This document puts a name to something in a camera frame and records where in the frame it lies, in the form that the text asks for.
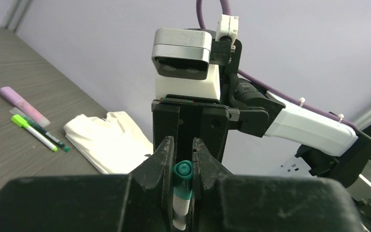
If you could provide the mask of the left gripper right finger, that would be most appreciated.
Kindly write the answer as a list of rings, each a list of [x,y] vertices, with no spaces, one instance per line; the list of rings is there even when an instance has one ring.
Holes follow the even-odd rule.
[[[361,232],[347,190],[327,178],[234,175],[192,143],[194,232]]]

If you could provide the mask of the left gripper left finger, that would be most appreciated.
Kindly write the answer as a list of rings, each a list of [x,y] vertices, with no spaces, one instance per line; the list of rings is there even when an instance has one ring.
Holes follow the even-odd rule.
[[[174,139],[129,174],[24,177],[0,190],[0,232],[169,232]]]

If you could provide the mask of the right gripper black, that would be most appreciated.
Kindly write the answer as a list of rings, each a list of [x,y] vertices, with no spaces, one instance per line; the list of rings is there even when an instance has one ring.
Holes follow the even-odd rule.
[[[194,138],[200,138],[210,154],[222,162],[232,110],[217,100],[168,95],[153,100],[153,146],[166,136],[174,139],[175,161],[191,159]]]

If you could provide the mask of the white pen teal end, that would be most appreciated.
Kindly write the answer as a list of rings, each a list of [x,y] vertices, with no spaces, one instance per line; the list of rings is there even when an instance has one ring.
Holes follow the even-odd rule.
[[[178,162],[173,167],[173,226],[181,231],[186,229],[192,190],[193,164],[189,160]]]

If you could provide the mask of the white pen green end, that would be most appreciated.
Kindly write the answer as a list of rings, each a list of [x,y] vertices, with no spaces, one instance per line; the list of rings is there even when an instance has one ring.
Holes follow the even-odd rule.
[[[28,128],[24,128],[24,129],[26,129],[29,133],[31,133],[34,137],[36,137],[40,142],[42,142],[51,151],[53,151],[53,152],[58,151],[58,148],[52,142],[50,142],[46,137],[44,137],[41,133],[39,133],[31,125],[29,125]]]

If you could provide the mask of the dark green pen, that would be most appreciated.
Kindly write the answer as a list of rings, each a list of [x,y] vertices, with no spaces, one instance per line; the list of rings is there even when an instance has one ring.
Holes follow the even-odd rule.
[[[39,124],[37,124],[35,121],[33,121],[31,118],[27,120],[29,125],[31,125],[34,129],[36,129],[39,133],[44,135],[47,139],[51,140],[53,143],[55,143],[57,146],[59,146],[63,151],[69,152],[70,147],[65,145],[62,141],[60,141],[58,138],[53,136],[49,131],[41,127]]]

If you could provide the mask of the pink highlighter pen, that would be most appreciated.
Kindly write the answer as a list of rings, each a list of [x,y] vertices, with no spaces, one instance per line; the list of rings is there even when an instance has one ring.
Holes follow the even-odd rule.
[[[43,116],[11,87],[1,87],[0,95],[41,127],[44,128],[50,125],[50,121],[45,116]]]

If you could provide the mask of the teal pen cap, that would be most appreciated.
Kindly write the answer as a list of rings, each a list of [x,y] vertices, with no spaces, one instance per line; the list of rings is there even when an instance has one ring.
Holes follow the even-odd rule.
[[[178,162],[173,167],[173,193],[183,200],[192,197],[193,164],[189,160]]]

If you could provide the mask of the green highlighter cap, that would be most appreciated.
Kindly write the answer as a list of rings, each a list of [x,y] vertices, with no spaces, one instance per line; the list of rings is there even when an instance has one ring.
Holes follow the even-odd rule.
[[[20,115],[13,115],[11,121],[19,127],[28,128],[29,123]]]

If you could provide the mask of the clear pen cap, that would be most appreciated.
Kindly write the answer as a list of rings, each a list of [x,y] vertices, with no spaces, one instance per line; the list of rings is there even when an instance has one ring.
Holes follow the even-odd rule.
[[[20,109],[18,109],[17,107],[13,107],[11,110],[10,110],[10,113],[12,115],[20,115],[22,118],[24,118],[25,120],[29,120],[29,117],[23,113]]]

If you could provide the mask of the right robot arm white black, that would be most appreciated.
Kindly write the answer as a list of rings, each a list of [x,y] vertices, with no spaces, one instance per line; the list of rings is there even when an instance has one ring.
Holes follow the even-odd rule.
[[[172,136],[181,161],[191,157],[192,142],[200,138],[221,161],[230,130],[278,137],[300,144],[296,157],[310,166],[312,176],[354,184],[371,157],[371,137],[239,78],[241,51],[241,42],[228,36],[154,41],[154,146]]]

